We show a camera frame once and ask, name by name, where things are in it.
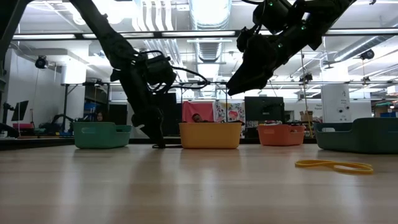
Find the table surface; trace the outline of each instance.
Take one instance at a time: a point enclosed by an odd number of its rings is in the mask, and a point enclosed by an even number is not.
[[[365,162],[374,175],[295,168]],[[317,145],[0,152],[0,223],[398,223],[398,157]]]

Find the plastic basket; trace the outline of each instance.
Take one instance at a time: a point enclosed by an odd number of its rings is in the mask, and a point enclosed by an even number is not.
[[[263,146],[297,146],[303,144],[304,126],[260,125],[260,143]]]
[[[236,149],[241,123],[180,123],[184,149]]]
[[[75,146],[80,149],[111,149],[129,144],[131,126],[111,122],[73,124]]]
[[[315,123],[321,149],[366,154],[398,154],[397,118],[358,118],[353,123]]]

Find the pink cloth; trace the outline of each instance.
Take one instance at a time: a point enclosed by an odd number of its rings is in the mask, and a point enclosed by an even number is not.
[[[203,120],[214,121],[213,103],[190,103],[182,104],[182,121],[193,122],[192,115],[199,114]]]

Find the dark green basket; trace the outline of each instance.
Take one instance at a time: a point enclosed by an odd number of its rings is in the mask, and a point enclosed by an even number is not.
[[[75,146],[80,149],[111,149],[129,144],[130,125],[111,122],[76,122],[73,124]]]
[[[366,154],[398,154],[398,118],[359,118],[353,123],[314,123],[321,149]]]

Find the rubber band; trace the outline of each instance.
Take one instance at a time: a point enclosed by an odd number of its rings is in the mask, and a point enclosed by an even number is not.
[[[296,167],[309,168],[309,167],[329,167],[337,172],[342,172],[346,174],[373,174],[373,168],[371,164],[363,164],[358,162],[336,162],[327,160],[301,160],[295,163]],[[341,167],[349,167],[355,169],[344,169]]]

